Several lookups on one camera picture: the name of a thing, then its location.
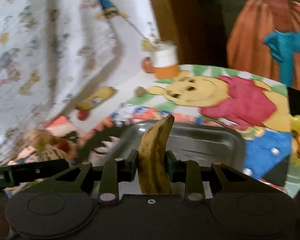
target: pink fabric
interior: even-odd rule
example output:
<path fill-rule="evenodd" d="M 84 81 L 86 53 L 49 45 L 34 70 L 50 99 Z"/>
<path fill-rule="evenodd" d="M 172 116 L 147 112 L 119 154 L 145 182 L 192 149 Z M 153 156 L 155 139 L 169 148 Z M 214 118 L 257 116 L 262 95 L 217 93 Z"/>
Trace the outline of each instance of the pink fabric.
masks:
<path fill-rule="evenodd" d="M 264 88 L 255 85 L 252 79 L 237 76 L 219 77 L 229 85 L 231 98 L 217 106 L 201 107 L 200 113 L 209 118 L 225 118 L 243 126 L 262 126 L 276 110 L 276 106 L 263 93 Z"/>

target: orange skirt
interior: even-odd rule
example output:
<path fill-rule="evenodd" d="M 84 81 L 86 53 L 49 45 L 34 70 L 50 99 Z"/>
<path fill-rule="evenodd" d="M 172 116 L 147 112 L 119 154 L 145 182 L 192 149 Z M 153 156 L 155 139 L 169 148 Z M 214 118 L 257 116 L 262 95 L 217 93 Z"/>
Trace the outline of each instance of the orange skirt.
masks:
<path fill-rule="evenodd" d="M 290 1 L 295 32 L 300 31 L 300 3 Z M 262 44 L 265 36 L 274 31 L 269 4 L 264 0 L 248 0 L 232 29 L 227 44 L 230 68 L 280 81 L 279 66 L 270 55 L 268 46 Z M 294 54 L 295 76 L 293 88 L 300 90 L 300 53 Z"/>

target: gray baking pan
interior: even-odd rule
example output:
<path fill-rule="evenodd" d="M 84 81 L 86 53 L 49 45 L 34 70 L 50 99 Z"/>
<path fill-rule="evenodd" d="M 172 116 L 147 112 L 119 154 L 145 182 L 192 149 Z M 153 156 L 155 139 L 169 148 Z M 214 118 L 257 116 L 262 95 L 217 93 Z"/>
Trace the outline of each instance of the gray baking pan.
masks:
<path fill-rule="evenodd" d="M 132 149 L 138 150 L 142 136 L 154 123 L 155 120 L 149 120 L 131 126 L 110 158 L 125 159 Z M 194 160 L 200 166 L 209 167 L 212 162 L 222 162 L 239 171 L 243 169 L 244 139 L 228 128 L 174 123 L 166 149 L 171 150 L 178 160 Z"/>

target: orange dress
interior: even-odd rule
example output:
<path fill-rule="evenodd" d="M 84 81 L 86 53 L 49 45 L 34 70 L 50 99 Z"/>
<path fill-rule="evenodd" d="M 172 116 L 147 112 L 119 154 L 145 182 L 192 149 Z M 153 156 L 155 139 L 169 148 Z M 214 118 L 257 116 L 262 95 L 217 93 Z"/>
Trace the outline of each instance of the orange dress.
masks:
<path fill-rule="evenodd" d="M 292 0 L 248 0 L 227 43 L 230 68 L 280 81 L 279 66 L 263 40 L 274 30 L 300 31 L 300 3 Z M 300 53 L 294 53 L 293 87 L 300 90 Z"/>

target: cartoon bear eye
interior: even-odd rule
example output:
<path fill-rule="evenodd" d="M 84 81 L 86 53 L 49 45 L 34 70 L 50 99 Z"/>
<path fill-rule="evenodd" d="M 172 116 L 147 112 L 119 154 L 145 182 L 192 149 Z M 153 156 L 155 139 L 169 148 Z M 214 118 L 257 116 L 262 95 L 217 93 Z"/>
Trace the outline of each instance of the cartoon bear eye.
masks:
<path fill-rule="evenodd" d="M 187 91 L 193 91 L 193 90 L 196 90 L 196 88 L 195 87 L 187 87 L 186 90 Z"/>
<path fill-rule="evenodd" d="M 172 94 L 171 95 L 173 98 L 179 98 L 181 95 L 180 94 Z"/>

